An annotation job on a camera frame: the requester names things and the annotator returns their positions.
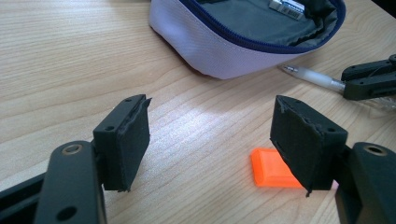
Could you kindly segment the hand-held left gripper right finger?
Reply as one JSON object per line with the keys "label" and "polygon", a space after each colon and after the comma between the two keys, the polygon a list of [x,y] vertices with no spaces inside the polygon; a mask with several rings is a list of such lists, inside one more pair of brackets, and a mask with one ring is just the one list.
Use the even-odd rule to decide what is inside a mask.
{"label": "hand-held left gripper right finger", "polygon": [[308,193],[331,188],[333,157],[344,149],[346,130],[303,101],[277,95],[270,140]]}

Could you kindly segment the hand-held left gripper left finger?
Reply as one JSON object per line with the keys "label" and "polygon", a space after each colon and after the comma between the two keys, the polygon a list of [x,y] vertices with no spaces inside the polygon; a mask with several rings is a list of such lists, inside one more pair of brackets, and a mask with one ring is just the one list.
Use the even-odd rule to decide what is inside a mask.
{"label": "hand-held left gripper left finger", "polygon": [[145,94],[122,100],[93,130],[92,142],[105,190],[131,189],[149,146],[150,101]]}

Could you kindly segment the clear ballpoint pen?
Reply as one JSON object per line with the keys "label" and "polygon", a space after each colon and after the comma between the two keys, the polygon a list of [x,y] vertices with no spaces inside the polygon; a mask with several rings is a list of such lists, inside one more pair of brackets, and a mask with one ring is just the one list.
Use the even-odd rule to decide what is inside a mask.
{"label": "clear ballpoint pen", "polygon": [[[292,77],[299,78],[301,80],[344,95],[346,84],[339,79],[329,77],[307,68],[289,64],[281,64],[278,68]],[[396,112],[396,99],[390,96],[361,100],[361,103],[384,111]]]}

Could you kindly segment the small white eraser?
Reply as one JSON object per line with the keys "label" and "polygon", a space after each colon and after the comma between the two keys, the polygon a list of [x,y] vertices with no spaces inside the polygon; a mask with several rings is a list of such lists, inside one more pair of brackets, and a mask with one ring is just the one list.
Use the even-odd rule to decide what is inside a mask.
{"label": "small white eraser", "polygon": [[295,0],[270,0],[269,8],[297,21],[305,12],[305,6]]}

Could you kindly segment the white and grey pencil case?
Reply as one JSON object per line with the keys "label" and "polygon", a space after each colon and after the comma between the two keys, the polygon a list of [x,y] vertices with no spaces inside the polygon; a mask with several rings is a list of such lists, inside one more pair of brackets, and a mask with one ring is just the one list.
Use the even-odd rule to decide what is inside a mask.
{"label": "white and grey pencil case", "polygon": [[300,19],[272,1],[151,0],[149,25],[192,68],[228,79],[322,47],[346,16],[344,0],[293,0],[304,6]]}

